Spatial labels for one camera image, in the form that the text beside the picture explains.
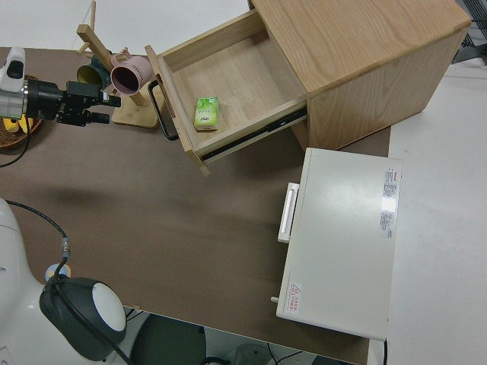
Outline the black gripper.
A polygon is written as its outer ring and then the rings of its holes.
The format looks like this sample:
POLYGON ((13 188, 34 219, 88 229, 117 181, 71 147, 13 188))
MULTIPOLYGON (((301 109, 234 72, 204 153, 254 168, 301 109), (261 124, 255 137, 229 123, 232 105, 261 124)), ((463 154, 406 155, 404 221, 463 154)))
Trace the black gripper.
POLYGON ((85 127, 87 124, 109 124, 110 116, 91 112, 92 106, 121 107, 121 98, 105 94, 96 84, 68 81, 66 90, 57 90, 56 121, 61 124, 85 127))

